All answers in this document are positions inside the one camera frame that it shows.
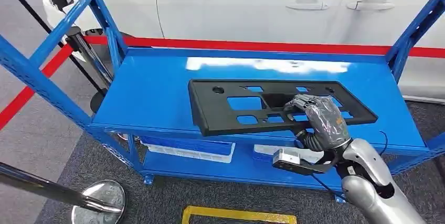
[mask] black cable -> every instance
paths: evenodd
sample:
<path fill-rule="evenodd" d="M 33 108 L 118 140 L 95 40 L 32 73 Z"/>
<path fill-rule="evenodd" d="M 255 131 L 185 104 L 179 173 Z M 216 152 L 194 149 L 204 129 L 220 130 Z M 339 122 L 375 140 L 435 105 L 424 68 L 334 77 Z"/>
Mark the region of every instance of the black cable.
<path fill-rule="evenodd" d="M 317 180 L 318 183 L 320 183 L 320 185 L 322 185 L 324 188 L 326 188 L 326 190 L 328 190 L 330 193 L 332 193 L 333 195 L 337 196 L 338 198 L 344 200 L 347 202 L 346 198 L 341 196 L 340 194 L 337 194 L 336 192 L 334 192 L 332 189 L 329 188 L 329 186 L 327 186 L 326 184 L 324 184 L 319 178 L 317 178 L 314 174 L 311 174 L 311 176 Z"/>
<path fill-rule="evenodd" d="M 381 151 L 379 153 L 379 155 L 381 156 L 386 151 L 386 147 L 388 147 L 388 136 L 386 135 L 385 132 L 383 132 L 383 131 L 380 131 L 380 132 L 382 132 L 385 135 L 385 147 L 383 148 L 383 151 Z"/>
<path fill-rule="evenodd" d="M 37 12 L 29 5 L 29 3 L 26 0 L 18 0 L 18 1 L 23 5 L 23 7 L 31 14 L 31 16 L 42 26 L 42 28 L 48 34 L 52 32 L 51 28 L 49 28 L 49 26 L 43 21 L 43 19 L 37 14 Z M 62 42 L 58 42 L 57 45 L 59 45 L 59 47 L 61 48 L 64 46 Z M 88 79 L 88 81 L 90 81 L 90 83 L 97 89 L 97 91 L 101 95 L 105 96 L 105 93 L 102 91 L 99 85 L 97 85 L 97 83 L 93 80 L 93 78 L 91 78 L 91 76 L 88 74 L 85 68 L 83 68 L 82 65 L 77 61 L 77 59 L 73 55 L 70 55 L 69 58 L 72 61 L 72 63 L 74 63 L 74 65 L 76 65 L 76 67 L 80 70 L 80 72 L 82 72 L 82 74 Z"/>

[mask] red barrier tape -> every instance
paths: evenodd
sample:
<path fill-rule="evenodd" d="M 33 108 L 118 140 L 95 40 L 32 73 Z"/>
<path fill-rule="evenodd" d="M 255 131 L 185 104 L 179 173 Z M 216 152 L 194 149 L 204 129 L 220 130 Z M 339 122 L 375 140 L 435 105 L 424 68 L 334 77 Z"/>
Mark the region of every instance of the red barrier tape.
<path fill-rule="evenodd" d="M 107 44 L 106 36 L 86 36 L 90 44 Z M 362 46 L 362 45 L 328 45 L 328 44 L 294 44 L 278 42 L 237 42 L 219 40 L 190 40 L 190 39 L 158 39 L 124 37 L 128 46 L 133 47 L 172 47 L 199 48 L 243 51 L 275 51 L 275 52 L 311 52 L 324 54 L 349 55 L 385 55 L 390 46 Z M 445 58 L 444 48 L 415 47 L 409 52 L 410 56 L 427 58 Z"/>
<path fill-rule="evenodd" d="M 51 77 L 62 63 L 70 56 L 72 48 L 67 44 L 61 48 L 59 52 L 46 64 L 42 69 L 42 73 L 46 77 Z M 18 113 L 18 111 L 25 106 L 25 104 L 33 97 L 34 90 L 26 86 L 22 91 L 12 100 L 6 108 L 0 112 L 0 130 Z"/>

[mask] robotic arm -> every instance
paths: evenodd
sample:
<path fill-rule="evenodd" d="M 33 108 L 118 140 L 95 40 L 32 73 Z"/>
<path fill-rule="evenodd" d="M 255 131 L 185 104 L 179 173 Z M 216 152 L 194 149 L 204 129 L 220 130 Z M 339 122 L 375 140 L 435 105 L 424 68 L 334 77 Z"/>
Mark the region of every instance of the robotic arm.
<path fill-rule="evenodd" d="M 297 139 L 312 151 L 324 151 L 315 164 L 298 153 L 281 149 L 275 153 L 273 166 L 302 175 L 325 173 L 335 167 L 342 178 L 346 200 L 358 207 L 371 224 L 423 224 L 416 209 L 394 182 L 388 166 L 364 139 L 352 138 L 340 110 L 330 97 L 298 94 L 284 110 L 304 111 L 314 133 L 294 129 Z"/>

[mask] blue metal shelf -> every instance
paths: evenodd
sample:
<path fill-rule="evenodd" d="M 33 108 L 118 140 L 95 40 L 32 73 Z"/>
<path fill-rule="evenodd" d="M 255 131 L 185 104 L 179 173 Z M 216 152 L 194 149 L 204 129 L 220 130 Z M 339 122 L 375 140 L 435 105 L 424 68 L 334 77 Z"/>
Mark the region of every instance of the blue metal shelf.
<path fill-rule="evenodd" d="M 188 81 L 192 78 L 338 81 L 379 117 L 373 124 L 349 126 L 352 137 L 364 138 L 382 149 L 385 138 L 380 131 L 383 131 L 388 136 L 387 153 L 413 155 L 389 164 L 393 173 L 400 173 L 445 153 L 443 133 L 425 145 L 397 88 L 409 49 L 445 11 L 444 2 L 428 1 L 388 54 L 375 56 L 129 48 L 103 0 L 79 0 L 29 60 L 0 36 L 0 63 L 143 175 L 147 184 L 156 174 L 322 189 L 311 177 L 275 169 L 268 162 L 252 158 L 253 144 L 293 146 L 294 136 L 290 132 L 203 138 L 192 123 Z M 93 119 L 38 68 L 87 5 L 105 30 L 116 73 Z M 133 141 L 129 141 L 126 151 L 105 131 L 128 133 L 129 138 L 146 135 L 237 145 L 230 164 L 152 152 L 147 152 L 141 164 Z M 340 190 L 340 178 L 333 169 L 319 177 L 333 190 Z"/>
<path fill-rule="evenodd" d="M 206 57 L 242 58 L 196 58 Z M 359 62 L 259 60 L 301 59 L 336 55 L 277 54 L 223 50 L 134 49 L 120 66 L 106 98 L 95 115 L 97 130 L 166 138 L 190 138 L 250 144 L 293 146 L 290 131 L 202 137 L 193 125 L 187 90 L 192 78 L 339 81 L 379 119 L 374 124 L 351 125 L 353 137 L 367 139 L 387 152 L 417 155 L 427 152 L 383 56 L 354 56 Z"/>

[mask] yellow floor marking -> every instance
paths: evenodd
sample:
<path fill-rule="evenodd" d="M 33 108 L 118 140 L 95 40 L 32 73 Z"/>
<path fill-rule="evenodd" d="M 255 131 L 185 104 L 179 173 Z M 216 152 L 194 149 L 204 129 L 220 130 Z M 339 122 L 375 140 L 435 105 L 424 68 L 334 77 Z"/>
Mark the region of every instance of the yellow floor marking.
<path fill-rule="evenodd" d="M 237 220 L 261 220 L 273 223 L 296 224 L 293 215 L 270 214 L 267 212 L 249 212 L 208 207 L 187 206 L 182 215 L 182 224 L 188 224 L 191 215 L 229 218 Z"/>

